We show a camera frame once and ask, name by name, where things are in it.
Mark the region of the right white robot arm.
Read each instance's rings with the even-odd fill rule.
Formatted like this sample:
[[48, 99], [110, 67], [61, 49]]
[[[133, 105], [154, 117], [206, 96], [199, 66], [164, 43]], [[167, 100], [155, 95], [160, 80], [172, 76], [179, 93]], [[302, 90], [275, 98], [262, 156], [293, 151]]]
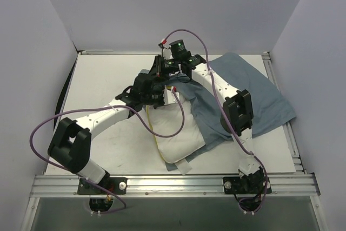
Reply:
[[193, 55], [183, 40], [170, 43], [168, 50], [171, 58], [165, 58], [163, 53], [156, 55], [149, 74], [157, 81], [167, 82], [174, 74], [182, 72], [214, 95], [221, 110], [220, 123], [239, 146], [239, 182], [231, 186], [239, 194], [266, 192], [268, 174], [255, 155], [252, 141], [254, 112], [250, 93], [227, 83], [211, 68], [208, 56]]

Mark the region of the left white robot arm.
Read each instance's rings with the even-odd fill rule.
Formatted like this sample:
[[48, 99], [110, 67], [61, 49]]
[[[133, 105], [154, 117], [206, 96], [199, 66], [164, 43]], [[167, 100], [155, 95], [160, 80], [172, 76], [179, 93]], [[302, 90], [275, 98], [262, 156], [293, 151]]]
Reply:
[[93, 114], [60, 120], [48, 147], [48, 155], [69, 172], [90, 181], [97, 194], [109, 189], [109, 173], [90, 158], [91, 142], [114, 124], [129, 119], [145, 105], [164, 104], [164, 77], [140, 73], [134, 83]]

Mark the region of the blue-grey pillowcase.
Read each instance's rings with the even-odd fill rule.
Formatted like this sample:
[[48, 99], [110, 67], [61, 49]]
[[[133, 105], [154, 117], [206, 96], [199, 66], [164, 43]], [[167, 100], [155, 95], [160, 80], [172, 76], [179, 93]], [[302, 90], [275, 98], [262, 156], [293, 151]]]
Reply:
[[147, 107], [158, 153], [181, 174], [295, 171], [283, 126], [295, 117], [278, 89], [241, 56], [228, 53], [173, 75], [180, 104]]

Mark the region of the white pillow yellow edge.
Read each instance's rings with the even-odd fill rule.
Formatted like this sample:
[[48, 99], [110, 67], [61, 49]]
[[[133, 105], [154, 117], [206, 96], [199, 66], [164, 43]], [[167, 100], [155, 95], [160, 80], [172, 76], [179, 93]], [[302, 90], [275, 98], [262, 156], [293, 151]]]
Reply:
[[192, 170], [188, 156], [205, 146], [202, 134], [191, 113], [191, 104], [180, 93], [180, 103], [159, 108], [146, 106], [145, 113], [149, 127], [161, 136], [154, 136], [154, 142], [167, 170], [178, 170], [182, 175]]

